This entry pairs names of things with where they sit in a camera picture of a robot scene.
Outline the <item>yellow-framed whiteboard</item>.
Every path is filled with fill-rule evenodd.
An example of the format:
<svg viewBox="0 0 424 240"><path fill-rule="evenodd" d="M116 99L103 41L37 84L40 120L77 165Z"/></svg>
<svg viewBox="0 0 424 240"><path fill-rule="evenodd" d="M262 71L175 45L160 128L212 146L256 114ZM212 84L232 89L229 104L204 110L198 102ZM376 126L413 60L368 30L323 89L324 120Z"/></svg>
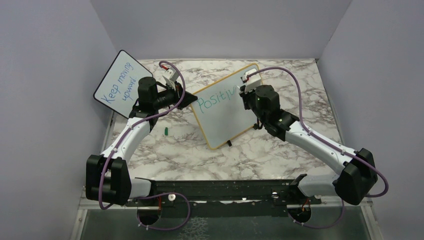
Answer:
<svg viewBox="0 0 424 240"><path fill-rule="evenodd" d="M194 93L198 100L190 107L212 150L226 145L257 123L255 114L244 109L240 91L235 87L243 85L241 77L251 69L259 70L259 66L249 64Z"/></svg>

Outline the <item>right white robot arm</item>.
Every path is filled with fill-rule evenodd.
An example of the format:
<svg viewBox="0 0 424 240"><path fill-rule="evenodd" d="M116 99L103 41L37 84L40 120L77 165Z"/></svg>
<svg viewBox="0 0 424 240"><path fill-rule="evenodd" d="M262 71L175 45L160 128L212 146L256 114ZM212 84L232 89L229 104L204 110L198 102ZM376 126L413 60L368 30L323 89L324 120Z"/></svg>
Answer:
<svg viewBox="0 0 424 240"><path fill-rule="evenodd" d="M296 145L329 166L334 174L302 174L288 190L289 199L300 204L312 196L338 196L351 205L358 205L378 180L373 154L366 148L354 150L341 145L308 126L299 117L280 108L279 94L271 85L254 90L240 88L244 108L251 110L268 134Z"/></svg>

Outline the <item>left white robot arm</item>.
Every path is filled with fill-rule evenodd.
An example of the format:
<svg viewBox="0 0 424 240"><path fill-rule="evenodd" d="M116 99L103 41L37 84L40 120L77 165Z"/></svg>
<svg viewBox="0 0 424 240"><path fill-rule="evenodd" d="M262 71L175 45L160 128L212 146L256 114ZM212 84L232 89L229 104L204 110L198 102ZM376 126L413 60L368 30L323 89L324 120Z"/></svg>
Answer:
<svg viewBox="0 0 424 240"><path fill-rule="evenodd" d="M197 100L195 95L187 92L184 79L164 85L163 91L158 91L159 85L153 77L139 80L137 100L128 115L124 130L101 154L92 154L86 161L85 195L89 200L98 201L102 210L112 205L123 206L135 198L147 206L157 200L157 191L152 188L153 182L130 177L128 162L160 117Z"/></svg>

